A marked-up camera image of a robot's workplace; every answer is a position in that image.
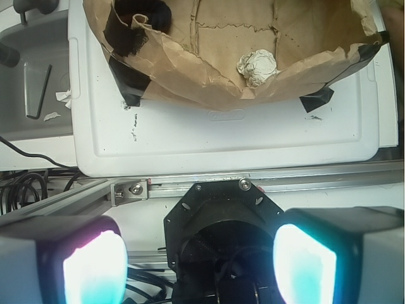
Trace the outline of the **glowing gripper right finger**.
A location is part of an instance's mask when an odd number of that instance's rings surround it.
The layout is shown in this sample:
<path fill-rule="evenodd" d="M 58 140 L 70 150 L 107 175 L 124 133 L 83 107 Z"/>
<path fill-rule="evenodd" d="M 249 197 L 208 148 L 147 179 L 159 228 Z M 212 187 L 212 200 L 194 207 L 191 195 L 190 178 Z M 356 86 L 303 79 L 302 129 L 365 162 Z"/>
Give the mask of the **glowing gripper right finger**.
<path fill-rule="evenodd" d="M 273 245 L 286 303 L 404 303 L 404 210 L 291 208 Z"/>

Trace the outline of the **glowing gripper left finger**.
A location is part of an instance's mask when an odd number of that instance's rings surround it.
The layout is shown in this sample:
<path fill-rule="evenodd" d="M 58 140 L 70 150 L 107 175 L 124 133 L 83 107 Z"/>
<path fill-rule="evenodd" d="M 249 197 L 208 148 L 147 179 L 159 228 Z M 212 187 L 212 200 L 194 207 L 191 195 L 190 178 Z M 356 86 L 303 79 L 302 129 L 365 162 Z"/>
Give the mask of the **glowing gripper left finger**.
<path fill-rule="evenodd" d="M 1 303 L 120 303 L 127 263 L 111 217 L 1 217 Z"/>

